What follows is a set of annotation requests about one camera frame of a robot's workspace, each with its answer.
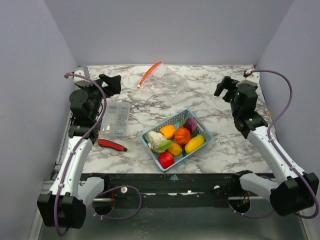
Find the clear zip bag orange zipper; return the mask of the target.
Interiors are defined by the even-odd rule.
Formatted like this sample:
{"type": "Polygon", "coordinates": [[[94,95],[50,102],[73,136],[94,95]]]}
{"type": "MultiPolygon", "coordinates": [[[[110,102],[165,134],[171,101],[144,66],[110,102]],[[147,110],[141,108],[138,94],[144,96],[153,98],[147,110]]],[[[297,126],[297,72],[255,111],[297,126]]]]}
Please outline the clear zip bag orange zipper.
{"type": "Polygon", "coordinates": [[[164,97],[171,103],[179,102],[188,88],[187,80],[161,61],[152,65],[137,85],[138,90],[164,97]]]}

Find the purple onion toy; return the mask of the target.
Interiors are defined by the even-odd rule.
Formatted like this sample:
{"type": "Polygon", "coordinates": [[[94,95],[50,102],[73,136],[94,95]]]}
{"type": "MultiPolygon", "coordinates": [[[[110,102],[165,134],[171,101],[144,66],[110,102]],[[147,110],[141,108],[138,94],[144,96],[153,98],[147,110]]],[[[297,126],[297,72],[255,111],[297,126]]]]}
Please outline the purple onion toy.
{"type": "Polygon", "coordinates": [[[197,122],[194,118],[182,117],[180,119],[181,126],[186,128],[191,134],[193,134],[197,129],[197,122]]]}

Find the orange pumpkin toy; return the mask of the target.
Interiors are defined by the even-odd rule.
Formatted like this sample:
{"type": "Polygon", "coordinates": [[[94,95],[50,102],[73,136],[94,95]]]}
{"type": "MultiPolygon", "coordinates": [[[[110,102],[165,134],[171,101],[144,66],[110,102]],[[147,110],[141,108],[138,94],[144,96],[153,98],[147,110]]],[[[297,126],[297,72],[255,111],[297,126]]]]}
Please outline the orange pumpkin toy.
{"type": "Polygon", "coordinates": [[[185,145],[191,139],[191,133],[183,126],[180,126],[176,130],[174,138],[176,143],[180,145],[185,145]]]}

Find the orange bell pepper toy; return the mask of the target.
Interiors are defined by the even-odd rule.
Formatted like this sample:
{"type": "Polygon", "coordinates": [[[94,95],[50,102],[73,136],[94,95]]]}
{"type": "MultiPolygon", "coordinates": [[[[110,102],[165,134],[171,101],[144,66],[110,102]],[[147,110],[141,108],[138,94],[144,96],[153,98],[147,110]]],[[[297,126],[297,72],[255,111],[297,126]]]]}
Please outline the orange bell pepper toy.
{"type": "Polygon", "coordinates": [[[174,125],[168,124],[159,129],[159,133],[165,136],[167,140],[171,140],[174,138],[177,129],[174,125]]]}

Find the yellow lemon toy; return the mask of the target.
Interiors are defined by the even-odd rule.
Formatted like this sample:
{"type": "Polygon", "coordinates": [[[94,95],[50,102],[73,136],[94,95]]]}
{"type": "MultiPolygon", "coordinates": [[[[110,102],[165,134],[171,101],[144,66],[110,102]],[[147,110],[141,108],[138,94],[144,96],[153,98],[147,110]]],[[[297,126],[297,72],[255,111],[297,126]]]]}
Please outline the yellow lemon toy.
{"type": "Polygon", "coordinates": [[[167,151],[172,156],[176,157],[176,156],[179,156],[183,152],[183,149],[178,143],[172,141],[170,146],[168,147],[167,151]]]}

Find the red apple toy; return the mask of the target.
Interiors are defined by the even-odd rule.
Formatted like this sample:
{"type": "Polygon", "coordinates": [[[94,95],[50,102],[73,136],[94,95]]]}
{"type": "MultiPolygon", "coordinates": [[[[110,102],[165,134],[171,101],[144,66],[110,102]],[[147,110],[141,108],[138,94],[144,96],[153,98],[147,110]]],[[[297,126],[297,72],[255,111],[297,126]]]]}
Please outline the red apple toy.
{"type": "Polygon", "coordinates": [[[162,152],[158,156],[157,160],[164,169],[167,169],[168,167],[170,167],[175,163],[175,159],[173,155],[168,151],[162,152]]]}

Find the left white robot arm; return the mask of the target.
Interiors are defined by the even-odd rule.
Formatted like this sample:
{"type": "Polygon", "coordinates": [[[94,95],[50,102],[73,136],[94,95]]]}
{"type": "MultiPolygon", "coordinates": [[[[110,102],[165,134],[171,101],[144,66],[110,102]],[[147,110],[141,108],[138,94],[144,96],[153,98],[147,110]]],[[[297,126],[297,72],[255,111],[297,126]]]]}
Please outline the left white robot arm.
{"type": "Polygon", "coordinates": [[[78,85],[69,96],[72,118],[65,157],[52,186],[37,199],[44,225],[55,227],[60,236],[61,228],[81,228],[94,198],[107,197],[111,191],[111,185],[101,177],[89,177],[83,185],[80,181],[85,161],[98,139],[107,99],[120,94],[122,77],[100,74],[97,80],[82,79],[85,85],[78,85]]]}

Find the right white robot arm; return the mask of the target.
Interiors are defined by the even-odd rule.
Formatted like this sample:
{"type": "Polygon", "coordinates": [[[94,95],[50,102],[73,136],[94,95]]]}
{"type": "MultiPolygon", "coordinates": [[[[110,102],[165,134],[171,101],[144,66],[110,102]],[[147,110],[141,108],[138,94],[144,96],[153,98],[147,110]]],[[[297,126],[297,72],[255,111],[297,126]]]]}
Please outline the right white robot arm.
{"type": "Polygon", "coordinates": [[[318,212],[316,194],[319,179],[313,172],[306,173],[299,167],[273,137],[267,122],[256,111],[257,88],[225,76],[217,84],[214,95],[218,97],[226,90],[223,100],[231,106],[236,129],[258,150],[275,181],[243,170],[232,175],[230,191],[236,196],[254,193],[268,200],[280,216],[296,214],[313,206],[318,212]]]}

